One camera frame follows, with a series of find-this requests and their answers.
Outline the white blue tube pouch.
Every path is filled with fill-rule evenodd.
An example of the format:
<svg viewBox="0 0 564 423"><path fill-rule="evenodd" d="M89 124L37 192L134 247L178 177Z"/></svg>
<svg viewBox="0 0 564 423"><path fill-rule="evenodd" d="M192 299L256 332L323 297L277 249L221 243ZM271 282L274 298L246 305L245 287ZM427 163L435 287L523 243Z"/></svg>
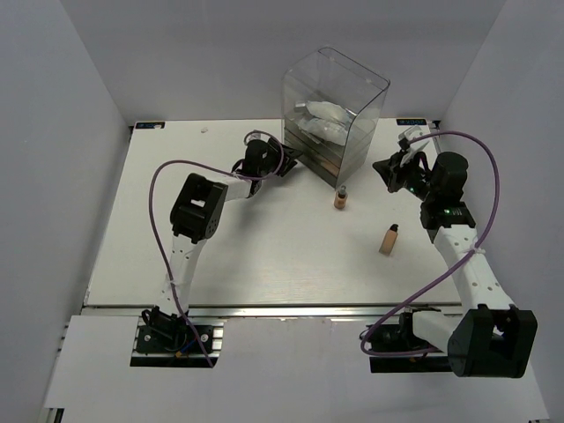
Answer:
<svg viewBox="0 0 564 423"><path fill-rule="evenodd" d="M301 118L297 122L300 130L306 131L327 142L345 145L348 135L347 128L338 122L326 121L320 118Z"/></svg>

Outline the small foundation bottle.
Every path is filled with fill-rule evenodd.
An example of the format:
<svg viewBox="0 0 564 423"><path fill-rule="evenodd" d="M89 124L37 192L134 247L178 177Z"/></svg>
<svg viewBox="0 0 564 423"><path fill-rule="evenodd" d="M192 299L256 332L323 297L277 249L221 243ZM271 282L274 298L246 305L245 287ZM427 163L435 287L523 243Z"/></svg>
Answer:
<svg viewBox="0 0 564 423"><path fill-rule="evenodd" d="M343 210L346 206L348 193L345 185L341 185L335 192L334 207L338 210Z"/></svg>

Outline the clear acrylic makeup organizer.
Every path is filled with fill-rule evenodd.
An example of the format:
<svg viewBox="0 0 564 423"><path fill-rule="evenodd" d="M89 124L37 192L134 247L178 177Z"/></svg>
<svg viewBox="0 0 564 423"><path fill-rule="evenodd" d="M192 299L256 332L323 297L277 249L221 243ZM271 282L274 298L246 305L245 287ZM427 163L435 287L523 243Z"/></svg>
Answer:
<svg viewBox="0 0 564 423"><path fill-rule="evenodd" d="M371 67L323 47L290 66L282 78L284 144L336 189L365 162L390 80Z"/></svg>

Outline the beige foundation bottle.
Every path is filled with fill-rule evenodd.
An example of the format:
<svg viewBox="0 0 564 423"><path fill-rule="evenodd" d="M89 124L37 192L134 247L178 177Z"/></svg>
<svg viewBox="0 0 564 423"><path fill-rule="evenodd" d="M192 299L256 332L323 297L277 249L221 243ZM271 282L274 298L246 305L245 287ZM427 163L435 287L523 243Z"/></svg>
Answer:
<svg viewBox="0 0 564 423"><path fill-rule="evenodd" d="M389 256L393 251L398 236L398 224L392 224L382 238L382 243L379 248L379 253Z"/></svg>

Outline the white cotton pad pack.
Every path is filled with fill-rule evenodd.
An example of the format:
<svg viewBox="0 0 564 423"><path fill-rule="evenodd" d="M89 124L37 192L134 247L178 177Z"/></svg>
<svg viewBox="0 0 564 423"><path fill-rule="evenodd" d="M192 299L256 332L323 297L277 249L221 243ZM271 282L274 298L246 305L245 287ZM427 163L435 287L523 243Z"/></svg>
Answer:
<svg viewBox="0 0 564 423"><path fill-rule="evenodd" d="M347 109L329 101L305 101L302 106L313 116L328 122L339 123L344 126L353 121Z"/></svg>

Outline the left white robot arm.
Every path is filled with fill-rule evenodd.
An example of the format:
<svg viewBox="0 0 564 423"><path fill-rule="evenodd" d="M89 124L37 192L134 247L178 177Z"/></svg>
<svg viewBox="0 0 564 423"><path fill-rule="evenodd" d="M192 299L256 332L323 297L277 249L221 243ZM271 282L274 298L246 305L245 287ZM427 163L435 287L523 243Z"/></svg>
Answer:
<svg viewBox="0 0 564 423"><path fill-rule="evenodd" d="M296 165L302 152L283 145L272 134L252 130L243 138L244 157L229 171L192 160L169 160L154 172L148 194L151 229L166 268L163 300L153 308L175 320L191 323L188 317L189 294L202 250L217 232L227 202L252 198L262 188L263 181L286 176ZM169 222L172 249L167 253L160 239L154 215L154 193L160 173L172 165L185 164L218 174L209 179L201 174L187 176L175 199Z"/></svg>

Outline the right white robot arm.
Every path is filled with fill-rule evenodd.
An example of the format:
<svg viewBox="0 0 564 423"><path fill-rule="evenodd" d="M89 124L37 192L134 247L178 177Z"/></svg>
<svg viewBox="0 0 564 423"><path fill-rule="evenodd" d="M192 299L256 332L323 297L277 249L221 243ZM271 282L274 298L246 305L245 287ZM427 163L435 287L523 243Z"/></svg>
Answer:
<svg viewBox="0 0 564 423"><path fill-rule="evenodd" d="M373 168L389 192L406 189L420 199L421 224L448 266L463 314L455 318L432 307L404 308L396 324L369 330L364 342L372 372L522 377L538 321L503 291L479 250L475 221L462 200L467 160L443 152L428 165L425 153L400 151Z"/></svg>

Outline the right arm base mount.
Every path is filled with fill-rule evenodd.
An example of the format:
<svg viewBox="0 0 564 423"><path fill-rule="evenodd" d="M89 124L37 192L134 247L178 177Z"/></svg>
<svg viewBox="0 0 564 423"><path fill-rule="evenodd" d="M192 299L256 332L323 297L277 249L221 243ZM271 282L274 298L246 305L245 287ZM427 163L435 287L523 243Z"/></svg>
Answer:
<svg viewBox="0 0 564 423"><path fill-rule="evenodd" d="M383 324L367 339L368 350L377 353L407 353L394 357L369 357L371 374L450 373L448 358L443 353L419 352L432 346L412 334L412 313L403 312L398 322Z"/></svg>

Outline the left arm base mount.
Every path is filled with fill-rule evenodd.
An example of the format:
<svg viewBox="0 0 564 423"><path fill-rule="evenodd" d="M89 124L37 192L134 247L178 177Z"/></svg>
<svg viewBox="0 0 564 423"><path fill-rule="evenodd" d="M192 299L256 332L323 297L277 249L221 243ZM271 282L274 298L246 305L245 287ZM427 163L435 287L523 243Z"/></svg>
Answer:
<svg viewBox="0 0 564 423"><path fill-rule="evenodd" d="M131 367L212 368L219 358L220 327L186 323L158 307L141 312L130 357Z"/></svg>

